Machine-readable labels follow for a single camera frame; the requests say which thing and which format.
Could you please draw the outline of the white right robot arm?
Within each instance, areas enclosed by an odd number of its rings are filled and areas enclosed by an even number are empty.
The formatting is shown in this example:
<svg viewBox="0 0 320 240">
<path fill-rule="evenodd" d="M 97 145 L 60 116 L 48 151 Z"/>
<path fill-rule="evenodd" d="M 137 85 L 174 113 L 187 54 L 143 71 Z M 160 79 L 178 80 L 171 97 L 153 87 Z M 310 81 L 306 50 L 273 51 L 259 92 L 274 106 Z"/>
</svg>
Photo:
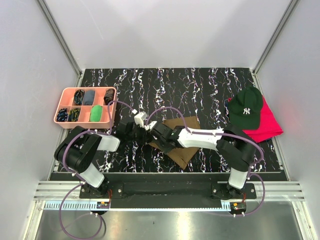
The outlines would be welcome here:
<svg viewBox="0 0 320 240">
<path fill-rule="evenodd" d="M 202 148 L 217 151 L 230 167 L 227 192 L 239 198 L 245 192 L 250 165 L 259 146 L 233 125 L 217 129 L 194 129 L 176 126 L 174 129 L 152 121 L 144 127 L 152 141 L 164 153 L 173 149 Z"/>
</svg>

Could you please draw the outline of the brown fabric napkin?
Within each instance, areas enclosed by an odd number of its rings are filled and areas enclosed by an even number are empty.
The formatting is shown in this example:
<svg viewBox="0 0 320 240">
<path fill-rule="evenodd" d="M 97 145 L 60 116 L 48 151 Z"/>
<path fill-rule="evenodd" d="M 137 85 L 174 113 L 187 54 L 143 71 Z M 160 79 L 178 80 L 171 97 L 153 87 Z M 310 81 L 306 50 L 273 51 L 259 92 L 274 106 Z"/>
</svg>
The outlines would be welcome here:
<svg viewBox="0 0 320 240">
<path fill-rule="evenodd" d="M 155 125 L 156 122 L 158 122 L 158 121 L 153 121 L 151 123 L 150 130 L 153 128 L 153 126 Z M 163 122 L 158 122 L 158 123 L 162 123 L 162 124 L 170 127 L 171 129 L 174 129 L 176 126 L 183 126 L 183 127 L 187 126 L 190 130 L 191 129 L 194 129 L 194 130 L 200 129 L 200 124 L 198 122 L 197 117 L 195 117 L 195 116 L 186 117 L 184 119 L 183 118 L 167 119 L 167 120 L 164 120 Z M 149 145 L 160 150 L 160 148 L 153 142 L 153 140 L 154 140 L 154 137 L 153 137 L 152 141 L 149 143 Z M 164 152 L 163 153 L 165 155 L 169 156 L 170 159 L 172 159 L 177 165 L 179 165 L 180 168 L 182 168 L 184 170 L 187 167 L 190 160 L 192 159 L 192 157 L 197 153 L 198 150 L 199 150 L 198 147 L 185 147 L 185 146 L 183 146 L 183 148 L 175 148 L 167 154 L 165 154 Z"/>
</svg>

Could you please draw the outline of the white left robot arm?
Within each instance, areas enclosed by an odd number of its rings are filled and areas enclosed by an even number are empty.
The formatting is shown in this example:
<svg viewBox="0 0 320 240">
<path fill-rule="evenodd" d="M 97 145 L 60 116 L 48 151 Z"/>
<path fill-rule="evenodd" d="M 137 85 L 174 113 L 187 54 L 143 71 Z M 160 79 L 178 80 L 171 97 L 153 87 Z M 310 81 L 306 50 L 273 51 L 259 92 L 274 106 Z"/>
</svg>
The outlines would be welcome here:
<svg viewBox="0 0 320 240">
<path fill-rule="evenodd" d="M 95 197 L 103 198 L 108 193 L 108 186 L 103 182 L 104 175 L 93 164 L 96 152 L 116 152 L 120 146 L 135 138 L 142 140 L 147 116 L 147 113 L 142 111 L 135 114 L 133 121 L 120 121 L 115 135 L 76 126 L 57 147 L 54 159 L 80 181 L 90 185 L 90 192 Z"/>
</svg>

